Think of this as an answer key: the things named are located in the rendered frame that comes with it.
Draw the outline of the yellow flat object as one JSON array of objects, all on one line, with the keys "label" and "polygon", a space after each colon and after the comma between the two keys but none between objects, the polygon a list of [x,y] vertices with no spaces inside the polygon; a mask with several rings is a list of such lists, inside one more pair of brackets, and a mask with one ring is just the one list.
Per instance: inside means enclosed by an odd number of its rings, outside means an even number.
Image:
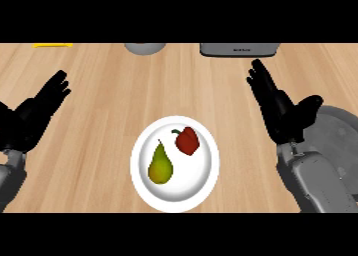
[{"label": "yellow flat object", "polygon": [[73,43],[35,43],[33,48],[73,47]]}]

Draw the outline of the grey round bowl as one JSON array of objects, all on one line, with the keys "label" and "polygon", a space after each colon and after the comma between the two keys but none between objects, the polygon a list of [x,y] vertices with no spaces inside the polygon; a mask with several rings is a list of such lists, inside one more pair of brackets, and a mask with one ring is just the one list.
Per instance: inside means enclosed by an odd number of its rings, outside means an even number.
[{"label": "grey round bowl", "polygon": [[165,43],[126,43],[126,49],[137,55],[145,56],[156,54],[163,48]]}]

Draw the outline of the green pear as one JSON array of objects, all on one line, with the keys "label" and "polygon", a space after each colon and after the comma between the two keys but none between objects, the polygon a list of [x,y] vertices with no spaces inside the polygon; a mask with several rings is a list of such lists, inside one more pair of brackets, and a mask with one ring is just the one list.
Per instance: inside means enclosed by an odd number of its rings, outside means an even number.
[{"label": "green pear", "polygon": [[156,184],[166,184],[174,175],[174,164],[165,151],[163,143],[159,143],[148,167],[148,177]]}]

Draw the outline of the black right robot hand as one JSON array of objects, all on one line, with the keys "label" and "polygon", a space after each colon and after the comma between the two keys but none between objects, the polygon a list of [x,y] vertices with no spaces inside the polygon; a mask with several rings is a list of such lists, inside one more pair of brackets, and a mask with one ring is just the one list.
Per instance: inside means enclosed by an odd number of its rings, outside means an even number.
[{"label": "black right robot hand", "polygon": [[271,73],[259,59],[252,61],[247,83],[261,107],[268,135],[277,145],[305,141],[303,131],[314,125],[324,99],[308,96],[298,104],[274,82]]}]

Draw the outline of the white oval plate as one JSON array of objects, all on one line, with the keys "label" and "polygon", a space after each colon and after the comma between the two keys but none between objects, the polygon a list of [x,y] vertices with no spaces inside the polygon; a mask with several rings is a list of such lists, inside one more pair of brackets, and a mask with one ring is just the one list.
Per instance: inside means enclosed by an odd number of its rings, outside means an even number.
[{"label": "white oval plate", "polygon": [[[193,155],[175,145],[174,130],[194,129],[200,147]],[[148,177],[154,151],[163,145],[174,164],[174,175],[165,184]],[[131,176],[137,192],[147,204],[168,213],[194,209],[207,199],[215,188],[221,167],[218,144],[203,124],[185,116],[168,116],[154,121],[143,131],[131,154]]]}]

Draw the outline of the red bell pepper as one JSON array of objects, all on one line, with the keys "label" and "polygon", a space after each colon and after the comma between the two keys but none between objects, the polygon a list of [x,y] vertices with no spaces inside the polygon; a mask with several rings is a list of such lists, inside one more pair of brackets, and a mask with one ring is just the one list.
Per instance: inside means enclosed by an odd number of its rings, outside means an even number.
[{"label": "red bell pepper", "polygon": [[174,129],[172,132],[178,134],[175,144],[179,151],[187,155],[193,155],[200,147],[200,140],[194,129],[185,127],[182,131]]}]

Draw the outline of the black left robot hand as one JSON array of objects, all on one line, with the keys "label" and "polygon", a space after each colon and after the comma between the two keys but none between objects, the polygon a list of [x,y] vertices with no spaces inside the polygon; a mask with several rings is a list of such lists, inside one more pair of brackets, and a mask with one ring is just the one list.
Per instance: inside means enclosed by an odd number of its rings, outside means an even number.
[{"label": "black left robot hand", "polygon": [[35,149],[47,131],[51,118],[72,93],[67,73],[60,70],[45,83],[36,96],[27,98],[16,109],[0,101],[0,152]]}]

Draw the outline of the grey pan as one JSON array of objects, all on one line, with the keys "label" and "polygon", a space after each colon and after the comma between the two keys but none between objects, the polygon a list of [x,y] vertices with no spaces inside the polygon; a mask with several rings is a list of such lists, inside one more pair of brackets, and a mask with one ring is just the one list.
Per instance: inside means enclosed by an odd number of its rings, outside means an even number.
[{"label": "grey pan", "polygon": [[303,151],[318,151],[336,167],[358,201],[358,116],[334,106],[318,110],[315,124],[305,129]]}]

